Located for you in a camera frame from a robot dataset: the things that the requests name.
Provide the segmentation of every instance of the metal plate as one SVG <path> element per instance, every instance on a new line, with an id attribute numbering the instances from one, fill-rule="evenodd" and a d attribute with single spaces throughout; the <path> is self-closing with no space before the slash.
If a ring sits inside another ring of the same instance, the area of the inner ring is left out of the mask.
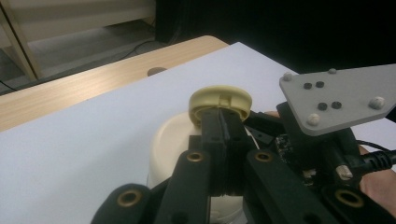
<path id="1" fill-rule="evenodd" d="M 288 75 L 279 82 L 302 131 L 308 135 L 382 119 L 396 104 L 396 64 Z M 384 99 L 381 108 L 369 106 L 375 97 Z M 341 103 L 341 107 L 333 108 L 334 102 Z M 327 108 L 320 110 L 320 103 Z"/>

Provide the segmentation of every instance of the wire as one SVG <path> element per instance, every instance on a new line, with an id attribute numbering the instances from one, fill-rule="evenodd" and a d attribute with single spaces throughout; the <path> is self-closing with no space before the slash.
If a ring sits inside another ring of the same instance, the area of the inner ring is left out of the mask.
<path id="1" fill-rule="evenodd" d="M 148 41 L 145 41 L 145 42 L 142 42 L 142 43 L 136 45 L 136 46 L 134 47 L 133 50 L 131 50 L 130 52 L 128 52 L 127 54 L 125 54 L 125 55 L 122 56 L 121 58 L 117 59 L 116 62 L 119 62 L 119 61 L 121 61 L 121 60 L 124 60 L 124 59 L 128 58 L 128 56 L 130 56 L 130 55 L 133 54 L 133 53 L 136 53 L 136 55 L 139 55 L 139 53 L 138 53 L 137 51 L 138 51 L 142 46 L 144 46 L 145 44 L 154 43 L 154 42 L 157 42 L 157 41 L 156 41 L 156 40 L 148 40 Z"/>
<path id="2" fill-rule="evenodd" d="M 189 24 L 189 17 L 191 16 L 191 0 L 181 1 L 177 13 L 178 14 L 175 21 L 176 29 L 168 41 L 169 45 L 175 44 L 186 32 Z"/>
<path id="3" fill-rule="evenodd" d="M 392 161 L 393 165 L 395 165 L 396 164 L 396 150 L 390 151 L 388 156 L 390 157 L 390 160 Z"/>
<path id="4" fill-rule="evenodd" d="M 359 145 L 364 145 L 367 147 L 373 147 L 382 151 L 390 151 L 389 149 L 385 148 L 385 147 L 381 147 L 380 145 L 377 145 L 375 143 L 371 143 L 371 142 L 366 142 L 366 141 L 361 141 L 361 140 L 356 140 L 356 143 L 358 143 Z"/>
<path id="5" fill-rule="evenodd" d="M 12 91 L 17 91 L 16 89 L 14 89 L 14 88 L 8 86 L 8 85 L 7 85 L 4 81 L 2 81 L 2 80 L 0 80 L 0 83 L 3 84 L 4 86 L 6 86 L 7 88 L 9 88 L 9 89 L 12 90 Z"/>
<path id="6" fill-rule="evenodd" d="M 156 18 L 154 18 L 154 20 L 152 20 L 151 25 L 148 28 L 148 31 L 151 33 L 155 34 L 155 23 L 156 23 Z"/>

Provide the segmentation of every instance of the black cable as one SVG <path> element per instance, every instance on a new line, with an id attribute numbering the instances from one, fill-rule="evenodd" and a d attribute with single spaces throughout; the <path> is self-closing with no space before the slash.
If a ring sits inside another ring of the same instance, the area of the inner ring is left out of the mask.
<path id="1" fill-rule="evenodd" d="M 396 150 L 392 151 L 375 151 L 361 156 L 364 160 L 366 172 L 377 172 L 391 169 L 396 164 Z"/>
<path id="2" fill-rule="evenodd" d="M 175 44 L 179 38 L 185 33 L 188 28 L 189 18 L 191 14 L 191 0 L 181 1 L 178 16 L 175 21 L 176 30 L 174 31 L 172 37 L 170 38 L 168 44 Z"/>
<path id="3" fill-rule="evenodd" d="M 3 84 L 4 86 L 6 86 L 7 88 L 9 88 L 9 89 L 12 90 L 12 91 L 17 91 L 16 89 L 14 89 L 14 88 L 8 86 L 8 85 L 7 85 L 5 82 L 3 82 L 2 80 L 0 80 L 0 83 Z"/>
<path id="4" fill-rule="evenodd" d="M 154 20 L 151 22 L 151 25 L 148 28 L 148 31 L 151 33 L 154 33 L 154 34 L 155 34 L 155 22 L 156 22 L 156 19 L 154 18 Z"/>
<path id="5" fill-rule="evenodd" d="M 371 143 L 371 142 L 356 140 L 356 143 L 358 143 L 359 145 L 367 146 L 367 147 L 373 147 L 373 148 L 376 148 L 376 149 L 379 149 L 382 151 L 390 151 L 389 149 L 387 149 L 385 147 L 381 147 L 380 145 L 377 145 L 377 144 Z"/>
<path id="6" fill-rule="evenodd" d="M 136 45 L 133 50 L 131 50 L 130 52 L 128 52 L 127 54 L 125 54 L 121 58 L 117 59 L 116 62 L 119 62 L 121 60 L 124 60 L 124 59 L 128 58 L 128 56 L 130 56 L 133 53 L 136 53 L 136 55 L 139 55 L 139 53 L 137 52 L 138 49 L 140 49 L 145 44 L 154 43 L 154 42 L 157 42 L 157 41 L 156 40 L 148 40 L 148 41 L 145 41 L 145 42 L 142 42 L 142 43 Z"/>

